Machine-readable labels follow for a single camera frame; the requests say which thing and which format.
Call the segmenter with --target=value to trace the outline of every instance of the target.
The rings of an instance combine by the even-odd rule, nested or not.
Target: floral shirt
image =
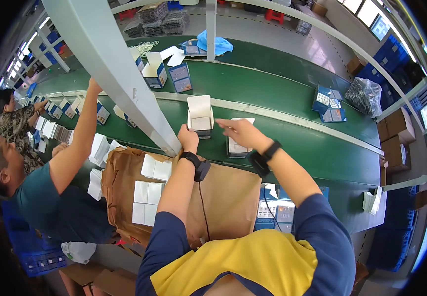
[[[30,131],[28,120],[33,115],[34,105],[0,114],[0,135],[9,143],[15,142],[16,149],[24,157],[26,175],[44,165],[39,155],[31,147],[31,141],[27,135]]]

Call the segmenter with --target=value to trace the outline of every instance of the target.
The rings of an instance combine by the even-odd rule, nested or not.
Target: wristwatch
[[[186,158],[190,160],[195,167],[195,175],[194,175],[194,181],[200,182],[202,181],[210,169],[210,162],[208,160],[200,161],[197,155],[193,154],[192,152],[182,152],[181,158]]]

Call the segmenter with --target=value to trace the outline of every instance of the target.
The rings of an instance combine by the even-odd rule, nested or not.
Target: black cable
[[[278,222],[277,222],[277,220],[276,220],[276,216],[274,216],[274,215],[273,215],[273,212],[271,211],[270,206],[268,205],[268,201],[266,200],[266,196],[264,196],[264,195],[263,195],[263,198],[265,199],[266,207],[268,208],[268,211],[270,211],[271,216],[273,216],[274,221],[276,222],[277,228],[279,228],[279,231],[283,232],[283,231],[281,230],[281,227],[279,227],[279,224],[278,224]]]
[[[207,227],[207,237],[209,238],[209,241],[210,241],[209,224],[207,223],[207,215],[205,214],[204,198],[202,197],[202,190],[200,189],[200,182],[199,182],[199,193],[200,193],[200,200],[202,200],[202,211],[204,211],[205,226]]]

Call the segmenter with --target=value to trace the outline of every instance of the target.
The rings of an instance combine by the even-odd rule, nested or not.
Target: red stool
[[[272,19],[277,20],[280,25],[283,24],[284,14],[282,12],[277,12],[272,9],[268,9],[265,13],[265,19],[271,21]]]

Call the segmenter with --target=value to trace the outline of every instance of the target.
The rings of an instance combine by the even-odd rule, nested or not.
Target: black wristband
[[[274,141],[274,143],[263,153],[261,157],[263,157],[265,162],[269,162],[279,148],[281,148],[281,143]]]

